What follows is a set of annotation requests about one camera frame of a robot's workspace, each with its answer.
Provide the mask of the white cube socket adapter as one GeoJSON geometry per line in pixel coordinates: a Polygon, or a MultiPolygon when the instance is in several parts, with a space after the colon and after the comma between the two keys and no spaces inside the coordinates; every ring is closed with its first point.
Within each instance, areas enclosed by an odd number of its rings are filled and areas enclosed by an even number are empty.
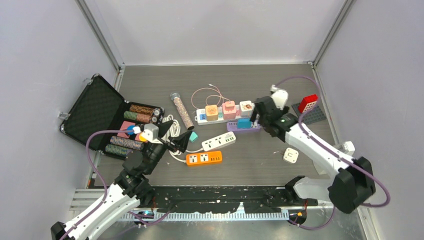
{"type": "Polygon", "coordinates": [[[254,106],[255,105],[250,100],[241,101],[239,103],[240,116],[242,118],[250,118],[253,113],[254,106]]]}

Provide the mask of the blue plug adapter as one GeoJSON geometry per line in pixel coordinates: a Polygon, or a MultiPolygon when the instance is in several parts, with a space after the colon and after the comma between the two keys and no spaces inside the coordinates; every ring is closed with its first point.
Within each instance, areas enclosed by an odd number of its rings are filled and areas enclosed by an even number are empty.
{"type": "Polygon", "coordinates": [[[239,118],[237,120],[236,127],[238,129],[249,129],[252,125],[252,122],[249,118],[239,118]]]}

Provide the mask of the pink charger with cable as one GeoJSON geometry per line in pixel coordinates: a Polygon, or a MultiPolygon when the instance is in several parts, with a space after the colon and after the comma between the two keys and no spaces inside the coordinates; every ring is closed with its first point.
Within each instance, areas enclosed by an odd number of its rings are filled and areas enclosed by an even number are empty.
{"type": "Polygon", "coordinates": [[[232,101],[232,99],[225,97],[221,93],[220,89],[217,86],[215,86],[213,84],[208,84],[208,87],[202,87],[202,88],[195,90],[190,97],[190,103],[196,110],[198,110],[199,107],[197,107],[194,104],[194,96],[201,91],[212,91],[212,92],[214,92],[214,94],[210,94],[210,95],[205,97],[205,100],[204,100],[205,106],[210,106],[210,104],[209,104],[210,98],[217,98],[217,103],[215,104],[217,106],[222,106],[224,103],[232,101]]]}

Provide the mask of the pink cube socket adapter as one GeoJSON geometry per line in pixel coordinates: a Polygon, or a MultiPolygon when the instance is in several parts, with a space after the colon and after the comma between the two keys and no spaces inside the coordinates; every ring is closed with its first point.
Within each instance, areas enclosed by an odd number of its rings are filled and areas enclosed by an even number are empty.
{"type": "Polygon", "coordinates": [[[235,102],[230,100],[226,101],[222,105],[222,114],[224,120],[235,119],[237,113],[235,102]]]}

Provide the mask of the tan cube socket adapter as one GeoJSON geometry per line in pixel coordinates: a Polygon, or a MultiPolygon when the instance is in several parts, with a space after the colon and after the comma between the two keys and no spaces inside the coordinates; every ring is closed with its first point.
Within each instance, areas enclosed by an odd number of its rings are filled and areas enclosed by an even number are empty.
{"type": "Polygon", "coordinates": [[[217,121],[219,118],[218,106],[216,104],[205,106],[205,115],[208,122],[217,121]]]}

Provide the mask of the white plug adapter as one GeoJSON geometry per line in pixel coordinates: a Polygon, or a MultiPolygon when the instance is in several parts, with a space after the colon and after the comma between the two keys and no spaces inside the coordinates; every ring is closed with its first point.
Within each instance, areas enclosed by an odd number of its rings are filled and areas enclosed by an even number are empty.
{"type": "Polygon", "coordinates": [[[291,147],[288,147],[282,155],[282,159],[285,162],[290,164],[295,164],[298,160],[298,157],[299,157],[299,152],[296,149],[291,147]]]}

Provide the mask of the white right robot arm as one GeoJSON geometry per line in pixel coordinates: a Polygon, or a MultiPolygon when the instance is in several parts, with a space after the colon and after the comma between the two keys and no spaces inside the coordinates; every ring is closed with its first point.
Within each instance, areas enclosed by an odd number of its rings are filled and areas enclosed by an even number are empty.
{"type": "Polygon", "coordinates": [[[350,214],[376,192],[373,169],[365,157],[347,155],[327,143],[300,123],[287,109],[279,109],[270,96],[254,101],[252,120],[257,120],[265,132],[304,153],[319,165],[328,179],[297,176],[284,187],[291,205],[304,199],[331,202],[339,211],[350,214]]]}

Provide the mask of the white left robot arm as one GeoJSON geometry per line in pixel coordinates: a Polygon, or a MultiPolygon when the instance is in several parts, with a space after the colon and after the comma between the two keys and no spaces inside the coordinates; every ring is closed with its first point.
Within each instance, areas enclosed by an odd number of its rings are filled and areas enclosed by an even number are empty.
{"type": "Polygon", "coordinates": [[[153,203],[155,190],[149,184],[150,175],[167,151],[184,153],[192,130],[169,135],[174,120],[157,124],[139,124],[124,130],[146,140],[142,150],[128,154],[123,170],[104,193],[82,213],[68,222],[56,222],[50,232],[54,240],[96,240],[118,218],[132,209],[153,203]]]}

